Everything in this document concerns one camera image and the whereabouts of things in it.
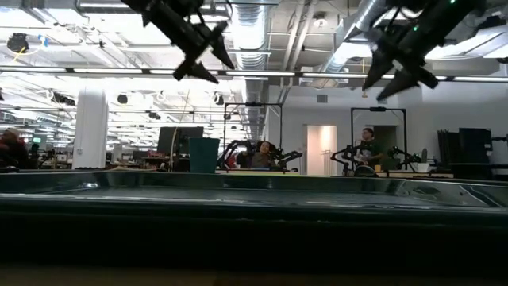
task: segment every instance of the door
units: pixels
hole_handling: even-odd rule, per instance
[[[306,174],[312,176],[335,176],[337,164],[330,160],[337,151],[336,126],[306,126]]]
[[[381,152],[386,156],[388,150],[397,146],[397,126],[374,126],[374,139],[377,141]]]

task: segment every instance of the white pillar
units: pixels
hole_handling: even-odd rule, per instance
[[[72,168],[104,168],[108,102],[100,87],[88,84],[79,91]]]

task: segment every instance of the light fixture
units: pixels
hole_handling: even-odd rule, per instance
[[[304,72],[303,77],[323,78],[323,79],[366,79],[367,75],[350,74],[350,73]]]
[[[467,83],[508,83],[508,77],[494,76],[457,76],[453,78],[456,82]]]
[[[129,8],[124,3],[81,3],[79,6],[82,8]]]
[[[226,75],[238,76],[294,76],[294,72],[288,71],[227,71]]]
[[[7,40],[7,48],[15,53],[24,54],[30,49],[25,33],[14,33]]]
[[[74,72],[84,73],[122,73],[122,74],[140,74],[143,73],[139,68],[75,68]]]
[[[175,70],[150,70],[153,75],[172,75]]]
[[[127,102],[129,101],[126,94],[120,94],[118,96],[117,100],[118,100],[118,103],[120,103],[120,104],[127,104]]]
[[[328,25],[328,21],[325,19],[326,13],[325,12],[317,12],[314,15],[314,27],[316,28],[322,28]]]
[[[166,101],[166,95],[164,94],[164,91],[160,91],[156,96],[158,101]]]
[[[222,95],[220,95],[216,91],[214,92],[213,99],[214,99],[215,104],[217,104],[219,106],[223,106],[224,105],[224,97]]]
[[[65,68],[1,67],[2,72],[67,72]]]

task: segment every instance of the man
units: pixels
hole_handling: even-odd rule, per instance
[[[251,168],[270,168],[275,166],[275,163],[270,160],[270,143],[263,142],[260,146],[260,151],[252,156]]]
[[[6,130],[0,139],[0,160],[4,165],[18,168],[29,167],[29,153],[18,139],[19,132],[14,128]]]
[[[383,157],[380,147],[374,140],[374,130],[364,128],[362,131],[362,142],[358,148],[360,151],[361,164],[374,168]]]

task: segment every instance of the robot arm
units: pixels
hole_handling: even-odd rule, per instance
[[[411,165],[411,163],[421,163],[421,158],[419,157],[419,155],[409,154],[407,152],[404,152],[401,149],[399,149],[397,146],[394,146],[390,151],[388,151],[388,155],[392,158],[394,158],[394,156],[398,155],[398,154],[404,155],[404,161],[399,163],[397,168],[401,169],[402,166],[408,165],[408,166],[410,166],[411,170],[413,170],[413,172],[416,172],[414,170],[413,166]]]
[[[245,146],[247,148],[247,153],[251,155],[256,152],[256,146],[251,141],[233,140],[228,144],[228,146],[225,148],[225,151],[217,160],[217,166],[219,168],[227,168],[226,162],[233,155],[238,146]]]
[[[330,160],[334,160],[336,162],[339,162],[344,165],[344,172],[349,171],[349,163],[344,161],[348,160],[351,162],[352,166],[358,165],[358,160],[355,159],[355,153],[358,151],[358,147],[352,147],[351,145],[348,145],[346,148],[342,149],[341,151],[337,151],[334,154],[332,154],[332,157]],[[344,160],[337,159],[337,156],[342,154],[341,158]]]
[[[172,44],[179,47],[185,53],[185,60],[176,68],[173,76],[181,80],[185,75],[205,79],[218,83],[202,63],[196,64],[208,46],[212,47],[212,54],[216,56],[228,68],[234,69],[233,62],[229,58],[224,46],[222,32],[227,28],[226,21],[218,22],[213,30],[210,30],[199,12],[203,0],[122,0],[132,10],[137,11],[143,17],[143,25],[150,22],[168,37]],[[201,23],[192,24],[191,15],[198,15]]]
[[[285,168],[287,165],[287,162],[292,161],[294,159],[298,159],[302,156],[303,156],[303,154],[298,151],[291,151],[289,153],[283,154],[279,158],[279,162],[277,163],[277,165],[281,168]]]
[[[421,13],[404,27],[395,28],[390,23],[385,29],[375,28],[366,33],[375,44],[372,46],[372,66],[363,89],[382,79],[394,63],[398,65],[394,78],[378,95],[378,100],[416,87],[418,82],[435,88],[437,78],[423,68],[425,56],[438,45],[443,45],[445,37],[466,15],[473,10],[483,10],[485,0],[390,0],[388,4],[398,8],[394,19],[403,13],[402,7],[421,10]]]

